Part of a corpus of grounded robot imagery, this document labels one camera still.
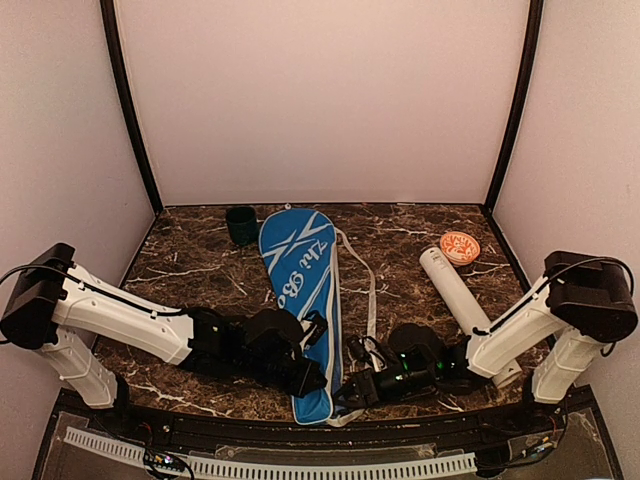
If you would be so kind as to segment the blue racket bag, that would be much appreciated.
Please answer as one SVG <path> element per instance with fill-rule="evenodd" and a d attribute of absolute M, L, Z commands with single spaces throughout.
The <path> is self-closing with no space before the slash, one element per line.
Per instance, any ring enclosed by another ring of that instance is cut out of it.
<path fill-rule="evenodd" d="M 271 214 L 262 224 L 259 250 L 275 293 L 277 306 L 310 327 L 319 313 L 326 330 L 314 340 L 310 333 L 300 342 L 306 359 L 316 362 L 327 385 L 302 398 L 292 399 L 294 420 L 300 425 L 344 427 L 362 415 L 356 407 L 334 404 L 342 386 L 342 323 L 338 246 L 341 241 L 354 257 L 346 234 L 323 213 L 290 208 Z"/>

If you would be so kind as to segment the white shuttlecock tube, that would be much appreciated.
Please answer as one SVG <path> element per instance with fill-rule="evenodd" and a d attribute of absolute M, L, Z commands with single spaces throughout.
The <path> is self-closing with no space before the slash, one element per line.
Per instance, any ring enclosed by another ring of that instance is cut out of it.
<path fill-rule="evenodd" d="M 426 249 L 419 262 L 467 337 L 474 327 L 490 327 L 488 316 L 438 247 Z"/>

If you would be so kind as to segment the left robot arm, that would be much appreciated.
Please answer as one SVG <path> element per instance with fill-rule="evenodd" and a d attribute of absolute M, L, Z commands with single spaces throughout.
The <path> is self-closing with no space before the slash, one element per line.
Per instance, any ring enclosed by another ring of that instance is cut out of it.
<path fill-rule="evenodd" d="M 120 436 L 141 427 L 128 386 L 78 336 L 90 331 L 143 350 L 182 370 L 213 379 L 244 377 L 304 398 L 328 384 L 325 367 L 304 356 L 304 340 L 325 329 L 314 317 L 305 329 L 291 313 L 265 309 L 225 316 L 208 307 L 172 309 L 103 282 L 57 243 L 12 268 L 17 278 L 1 317 L 3 341 L 43 358 L 87 406 Z"/>

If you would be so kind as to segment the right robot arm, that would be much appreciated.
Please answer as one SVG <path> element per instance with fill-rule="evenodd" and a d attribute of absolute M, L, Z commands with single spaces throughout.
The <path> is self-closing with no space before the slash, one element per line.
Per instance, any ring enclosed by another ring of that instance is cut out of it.
<path fill-rule="evenodd" d="M 543 339 L 556 341 L 525 383 L 525 400 L 510 413 L 521 434 L 534 432 L 605 347 L 630 336 L 639 319 L 634 278 L 621 260 L 554 251 L 524 296 L 490 321 L 437 247 L 420 264 L 463 330 L 446 346 L 429 327 L 405 323 L 388 338 L 392 355 L 380 371 L 357 372 L 333 395 L 336 405 L 366 409 L 423 391 L 466 395 L 517 375 L 516 359 Z"/>

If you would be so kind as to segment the dark green cup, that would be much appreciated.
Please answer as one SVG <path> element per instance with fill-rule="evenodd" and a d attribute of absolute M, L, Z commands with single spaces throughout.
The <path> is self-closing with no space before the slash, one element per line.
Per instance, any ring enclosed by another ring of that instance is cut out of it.
<path fill-rule="evenodd" d="M 239 247 L 257 241 L 259 225 L 256 210 L 251 206 L 237 206 L 227 210 L 225 221 L 231 241 Z"/>

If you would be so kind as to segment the orange patterned bowl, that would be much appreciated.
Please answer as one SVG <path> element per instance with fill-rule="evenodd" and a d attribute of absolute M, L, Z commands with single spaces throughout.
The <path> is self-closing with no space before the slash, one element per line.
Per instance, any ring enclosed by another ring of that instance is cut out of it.
<path fill-rule="evenodd" d="M 451 231 L 442 235 L 439 245 L 445 257 L 455 266 L 469 265 L 481 253 L 478 241 L 471 235 L 459 231 Z"/>

